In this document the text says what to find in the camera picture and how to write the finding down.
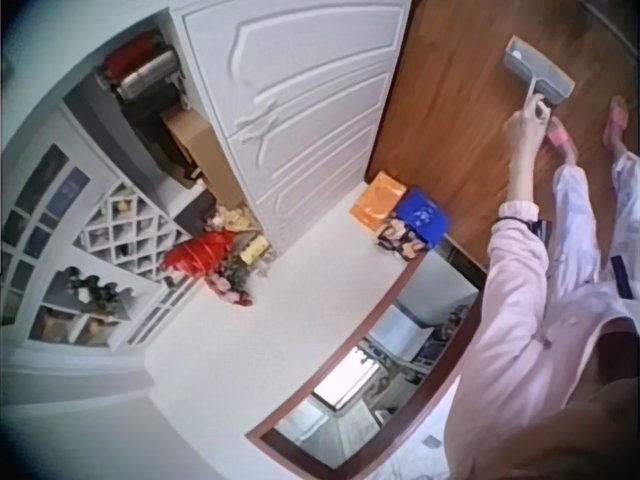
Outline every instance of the red item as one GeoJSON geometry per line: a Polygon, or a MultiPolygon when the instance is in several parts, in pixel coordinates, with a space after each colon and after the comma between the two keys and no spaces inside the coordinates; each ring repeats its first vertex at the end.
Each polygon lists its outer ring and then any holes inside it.
{"type": "Polygon", "coordinates": [[[120,84],[127,75],[155,56],[155,53],[156,46],[153,44],[153,35],[143,33],[107,57],[104,62],[107,77],[112,82],[120,84]]]}
{"type": "Polygon", "coordinates": [[[231,251],[233,237],[232,232],[222,230],[179,243],[167,253],[162,265],[191,277],[208,275],[231,251]]]}

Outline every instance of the slipper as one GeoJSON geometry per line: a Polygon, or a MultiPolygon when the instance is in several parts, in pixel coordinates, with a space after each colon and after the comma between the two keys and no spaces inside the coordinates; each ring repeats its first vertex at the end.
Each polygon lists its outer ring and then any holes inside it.
{"type": "Polygon", "coordinates": [[[611,147],[609,140],[611,137],[611,127],[613,125],[618,125],[624,132],[627,129],[628,123],[629,112],[627,111],[624,98],[616,95],[611,99],[611,104],[609,105],[609,119],[607,120],[607,126],[604,129],[604,135],[602,135],[602,141],[604,144],[607,147],[611,147]]]}
{"type": "Polygon", "coordinates": [[[549,125],[553,124],[553,131],[551,129],[547,129],[547,138],[556,147],[558,150],[564,153],[565,148],[570,149],[575,156],[578,155],[578,149],[576,148],[573,140],[569,136],[567,129],[564,128],[562,122],[558,119],[558,117],[551,117],[549,121],[549,125]]]}

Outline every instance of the doorframe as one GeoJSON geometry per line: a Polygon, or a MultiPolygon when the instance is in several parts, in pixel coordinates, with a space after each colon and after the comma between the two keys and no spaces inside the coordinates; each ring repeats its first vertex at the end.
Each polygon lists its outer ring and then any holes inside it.
{"type": "Polygon", "coordinates": [[[365,337],[387,311],[424,260],[421,254],[409,262],[395,283],[333,355],[291,397],[247,433],[247,439],[268,457],[307,480],[361,480],[386,462],[406,442],[437,405],[445,388],[458,375],[458,365],[480,325],[482,291],[478,293],[460,328],[451,339],[429,376],[409,401],[362,449],[338,468],[312,457],[275,429],[365,337]]]}

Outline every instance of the pink pajamas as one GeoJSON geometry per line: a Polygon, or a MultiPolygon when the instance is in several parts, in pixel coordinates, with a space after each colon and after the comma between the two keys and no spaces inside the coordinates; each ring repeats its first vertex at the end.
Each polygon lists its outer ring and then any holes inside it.
{"type": "MultiPolygon", "coordinates": [[[[640,161],[632,154],[618,159],[613,177],[618,206],[610,255],[622,256],[638,299],[640,161]]],[[[640,330],[638,300],[621,300],[610,266],[601,271],[584,171],[560,167],[554,193],[552,255],[521,222],[493,227],[482,322],[464,356],[445,429],[454,473],[467,472],[486,449],[562,409],[609,320],[633,319],[640,330]]],[[[507,202],[499,216],[535,221],[538,207],[507,202]]]]}

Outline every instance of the orange bag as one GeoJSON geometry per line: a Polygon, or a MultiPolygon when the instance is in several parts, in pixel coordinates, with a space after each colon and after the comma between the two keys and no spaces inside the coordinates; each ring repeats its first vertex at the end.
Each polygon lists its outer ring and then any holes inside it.
{"type": "Polygon", "coordinates": [[[162,266],[191,277],[208,275],[231,251],[233,237],[233,233],[222,230],[179,243],[164,257],[162,266]]]}

